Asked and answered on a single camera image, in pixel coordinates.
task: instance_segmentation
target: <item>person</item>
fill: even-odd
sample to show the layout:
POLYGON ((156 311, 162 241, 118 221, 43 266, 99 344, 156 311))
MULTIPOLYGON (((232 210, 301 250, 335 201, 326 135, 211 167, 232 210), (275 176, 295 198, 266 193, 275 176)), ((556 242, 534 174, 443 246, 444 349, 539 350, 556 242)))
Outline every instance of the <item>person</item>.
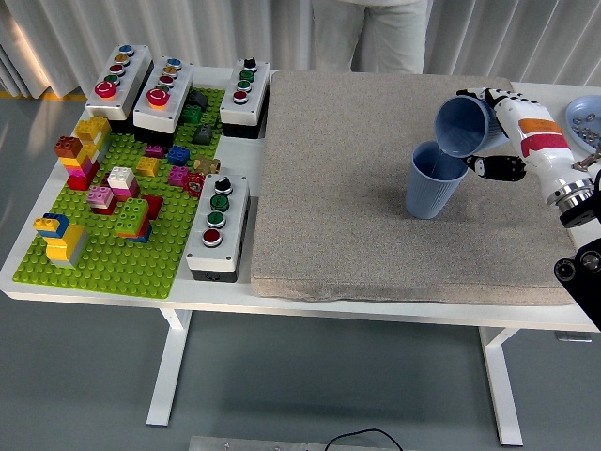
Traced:
POLYGON ((317 70, 350 71, 369 21, 379 71, 422 73, 427 7, 428 0, 313 0, 317 70))

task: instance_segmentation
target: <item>blue cup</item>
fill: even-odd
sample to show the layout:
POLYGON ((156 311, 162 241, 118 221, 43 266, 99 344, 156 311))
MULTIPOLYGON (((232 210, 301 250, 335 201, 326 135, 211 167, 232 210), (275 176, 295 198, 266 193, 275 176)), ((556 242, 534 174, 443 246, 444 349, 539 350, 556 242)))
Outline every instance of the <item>blue cup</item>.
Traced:
POLYGON ((436 141, 421 143, 411 155, 405 208, 416 218, 434 218, 467 173, 466 164, 442 152, 436 141))
POLYGON ((440 149, 464 158, 509 141, 495 111, 484 101, 456 96, 445 102, 434 120, 434 134, 440 149))

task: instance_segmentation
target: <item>cable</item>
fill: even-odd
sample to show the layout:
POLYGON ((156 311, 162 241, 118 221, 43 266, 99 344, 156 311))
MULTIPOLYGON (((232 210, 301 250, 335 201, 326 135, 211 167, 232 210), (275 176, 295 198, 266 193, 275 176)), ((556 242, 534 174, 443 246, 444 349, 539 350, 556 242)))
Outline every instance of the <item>cable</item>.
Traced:
POLYGON ((398 444, 398 442, 393 437, 391 437, 389 434, 387 434, 386 432, 384 432, 382 429, 378 429, 378 428, 369 428, 369 429, 358 430, 356 432, 349 432, 348 434, 342 434, 342 435, 339 435, 337 437, 334 437, 333 439, 331 439, 328 442, 328 444, 326 444, 326 447, 324 448, 323 451, 328 451, 328 448, 330 447, 330 445, 332 443, 334 443, 338 439, 342 439, 344 437, 350 437, 352 435, 364 434, 365 432, 379 432, 381 434, 384 434, 386 437, 388 437, 389 439, 391 439, 393 441, 393 443, 398 447, 398 449, 400 451, 403 451, 403 448, 401 448, 401 445, 398 444))

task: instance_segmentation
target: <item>table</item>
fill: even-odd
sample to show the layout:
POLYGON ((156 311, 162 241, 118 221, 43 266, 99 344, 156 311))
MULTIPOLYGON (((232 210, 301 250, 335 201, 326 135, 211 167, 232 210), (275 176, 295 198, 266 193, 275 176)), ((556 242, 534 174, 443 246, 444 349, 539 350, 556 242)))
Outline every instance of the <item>table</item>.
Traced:
MULTIPOLYGON (((231 70, 195 68, 193 85, 224 89, 231 70)), ((531 99, 543 103, 565 129, 563 112, 573 99, 584 95, 601 95, 601 87, 514 84, 531 99)), ((567 137, 577 158, 584 152, 567 137)), ((444 303, 373 303, 357 301, 301 302, 260 298, 250 285, 250 264, 254 237, 257 198, 261 194, 261 171, 264 140, 222 137, 216 158, 222 161, 223 174, 248 177, 252 206, 242 251, 239 280, 235 284, 198 282, 193 280, 185 259, 179 264, 176 280, 164 300, 117 296, 77 289, 50 288, 19 284, 12 281, 23 255, 35 237, 31 224, 47 212, 65 183, 67 172, 57 162, 38 201, 15 241, 6 264, 0 270, 0 289, 17 300, 57 303, 88 303, 157 308, 169 323, 162 362, 146 422, 151 426, 167 426, 177 389, 177 376, 182 362, 192 312, 215 311, 264 315, 322 317, 333 319, 371 319, 399 322, 421 322, 477 326, 480 330, 493 405, 501 444, 522 445, 516 408, 505 365, 502 344, 519 329, 598 332, 593 323, 574 303, 561 306, 499 306, 444 303), (191 296, 202 285, 203 296, 191 296)), ((601 236, 601 225, 591 222, 571 231, 577 246, 601 236)))

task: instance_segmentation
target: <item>blue plate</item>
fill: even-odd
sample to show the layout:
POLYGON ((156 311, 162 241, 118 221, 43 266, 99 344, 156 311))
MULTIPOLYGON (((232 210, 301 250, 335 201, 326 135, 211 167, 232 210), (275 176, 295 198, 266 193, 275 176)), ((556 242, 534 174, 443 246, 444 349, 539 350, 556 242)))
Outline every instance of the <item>blue plate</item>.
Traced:
POLYGON ((582 136, 582 130, 588 128, 591 133, 595 132, 601 136, 601 96, 579 97, 572 101, 565 110, 565 121, 567 132, 578 145, 588 153, 595 153, 594 146, 601 144, 601 141, 597 137, 592 144, 589 144, 582 136))

